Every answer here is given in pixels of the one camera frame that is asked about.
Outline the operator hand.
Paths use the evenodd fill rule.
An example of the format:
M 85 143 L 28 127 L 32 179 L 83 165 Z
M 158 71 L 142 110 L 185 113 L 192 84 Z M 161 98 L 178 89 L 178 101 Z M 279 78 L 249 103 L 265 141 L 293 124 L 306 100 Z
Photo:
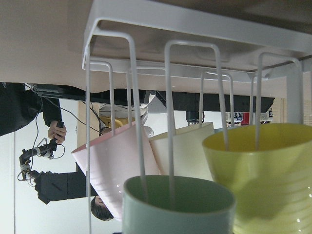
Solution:
M 48 130 L 48 137 L 50 139 L 55 139 L 57 144 L 62 144 L 65 141 L 67 134 L 66 126 L 62 128 L 57 127 L 58 121 L 52 121 Z

